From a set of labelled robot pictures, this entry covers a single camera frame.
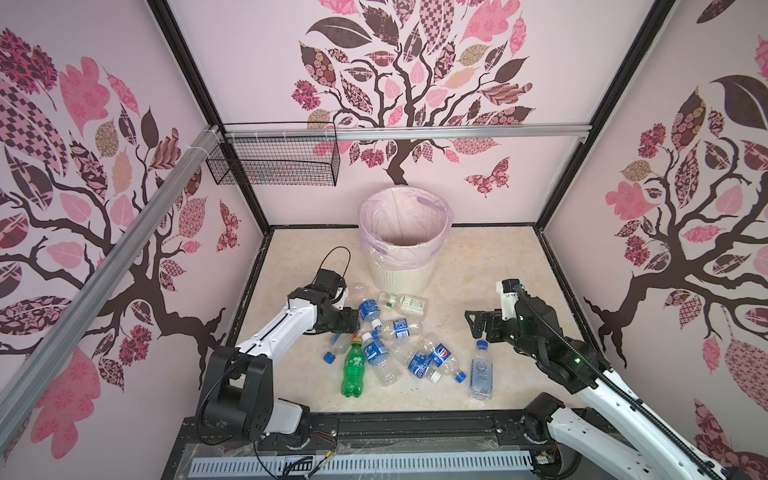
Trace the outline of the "tall clear water bottle blue cap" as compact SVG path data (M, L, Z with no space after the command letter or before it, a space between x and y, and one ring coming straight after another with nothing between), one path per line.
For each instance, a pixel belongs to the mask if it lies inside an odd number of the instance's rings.
M493 395L493 361L485 340L476 341L471 362L470 392L473 398L481 401L488 401Z

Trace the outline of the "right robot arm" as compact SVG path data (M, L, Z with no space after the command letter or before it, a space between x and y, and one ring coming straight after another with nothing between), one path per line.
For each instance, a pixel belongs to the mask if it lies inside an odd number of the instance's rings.
M587 343L563 333L555 310L516 280L497 285L500 308L467 310L476 339L504 342L532 359L539 371L585 402L616 431L612 436L551 394L524 409L521 431L533 442L552 440L617 479L746 479L680 436L643 402Z

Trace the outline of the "clear bottle blue stripe label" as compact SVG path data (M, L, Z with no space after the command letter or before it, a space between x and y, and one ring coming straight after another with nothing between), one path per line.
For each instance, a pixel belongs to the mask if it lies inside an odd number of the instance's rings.
M333 334L330 338L328 349L323 355L323 360L327 364L333 364L337 358L346 355L351 348L352 340L354 338L355 335L350 333Z

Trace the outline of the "green bottle yellow cap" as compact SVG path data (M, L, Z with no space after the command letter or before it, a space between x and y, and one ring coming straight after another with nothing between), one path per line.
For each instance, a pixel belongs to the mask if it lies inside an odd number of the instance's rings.
M366 358L362 349L362 340L353 338L345 357L341 394L347 398L360 398L364 391Z

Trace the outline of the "pepsi label clear bottle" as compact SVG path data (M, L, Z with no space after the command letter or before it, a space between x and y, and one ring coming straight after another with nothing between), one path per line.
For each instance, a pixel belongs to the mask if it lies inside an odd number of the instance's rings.
M423 337L423 344L437 371L445 378L461 384L466 380L466 373L453 351L437 336L428 333Z

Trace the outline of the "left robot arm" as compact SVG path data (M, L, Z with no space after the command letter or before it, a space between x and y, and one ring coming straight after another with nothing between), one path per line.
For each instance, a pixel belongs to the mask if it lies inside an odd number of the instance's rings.
M240 344L220 346L211 355L195 415L198 429L228 440L257 441L263 435L296 435L302 405L274 394L274 370L306 334L353 334L358 311L346 307L347 283L320 268L313 281L287 295L282 309Z

